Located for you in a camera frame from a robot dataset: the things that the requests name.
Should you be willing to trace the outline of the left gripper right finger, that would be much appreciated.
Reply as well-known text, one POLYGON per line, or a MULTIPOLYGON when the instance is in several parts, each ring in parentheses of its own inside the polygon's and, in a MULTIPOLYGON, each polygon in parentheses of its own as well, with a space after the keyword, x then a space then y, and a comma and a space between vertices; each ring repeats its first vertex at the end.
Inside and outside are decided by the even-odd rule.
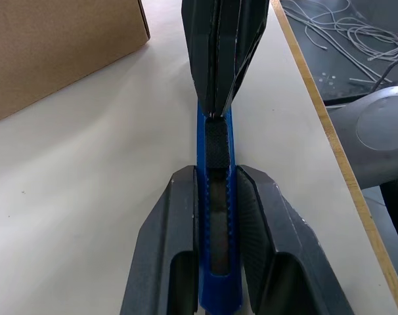
POLYGON ((266 173, 236 169, 240 253, 254 315, 354 315, 312 228, 266 173))

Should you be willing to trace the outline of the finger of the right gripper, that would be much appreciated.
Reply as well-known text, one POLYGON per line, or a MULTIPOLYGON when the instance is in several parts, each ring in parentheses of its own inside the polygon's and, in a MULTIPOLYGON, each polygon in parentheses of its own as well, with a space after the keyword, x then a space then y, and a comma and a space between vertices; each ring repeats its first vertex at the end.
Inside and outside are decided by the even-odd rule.
POLYGON ((216 46, 216 117, 231 107, 265 31, 268 10, 269 0, 221 2, 216 46))
POLYGON ((202 113, 215 114, 216 37, 219 0, 182 0, 190 72, 202 113))

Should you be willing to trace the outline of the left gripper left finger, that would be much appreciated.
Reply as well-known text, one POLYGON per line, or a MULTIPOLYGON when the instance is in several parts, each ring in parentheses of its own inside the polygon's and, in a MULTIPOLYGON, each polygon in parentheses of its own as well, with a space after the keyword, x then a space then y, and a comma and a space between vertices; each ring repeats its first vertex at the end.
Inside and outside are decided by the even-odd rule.
POLYGON ((198 309, 196 168, 176 171, 141 226, 120 315, 194 315, 198 309))

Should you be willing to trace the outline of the grey robot body shell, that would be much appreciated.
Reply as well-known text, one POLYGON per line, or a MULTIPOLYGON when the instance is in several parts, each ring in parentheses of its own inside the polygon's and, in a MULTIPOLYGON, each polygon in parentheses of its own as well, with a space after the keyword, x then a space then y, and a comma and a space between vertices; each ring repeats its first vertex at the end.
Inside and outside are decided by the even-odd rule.
POLYGON ((398 86, 328 114, 360 188, 398 179, 398 86))

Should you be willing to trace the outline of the blue utility cutter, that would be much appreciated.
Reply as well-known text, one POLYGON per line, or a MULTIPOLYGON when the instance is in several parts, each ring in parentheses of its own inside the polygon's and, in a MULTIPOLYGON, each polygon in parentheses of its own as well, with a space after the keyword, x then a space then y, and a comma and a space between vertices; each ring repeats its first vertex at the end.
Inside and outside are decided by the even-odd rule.
POLYGON ((197 113, 200 306, 206 315, 233 315, 242 306, 232 114, 197 113))

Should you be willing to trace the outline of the brown cardboard box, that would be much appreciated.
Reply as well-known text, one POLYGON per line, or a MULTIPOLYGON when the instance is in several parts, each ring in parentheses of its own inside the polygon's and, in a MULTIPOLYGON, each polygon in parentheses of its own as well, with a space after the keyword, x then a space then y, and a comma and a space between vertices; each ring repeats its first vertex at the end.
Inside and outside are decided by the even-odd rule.
POLYGON ((0 0, 0 120, 149 39, 142 0, 0 0))

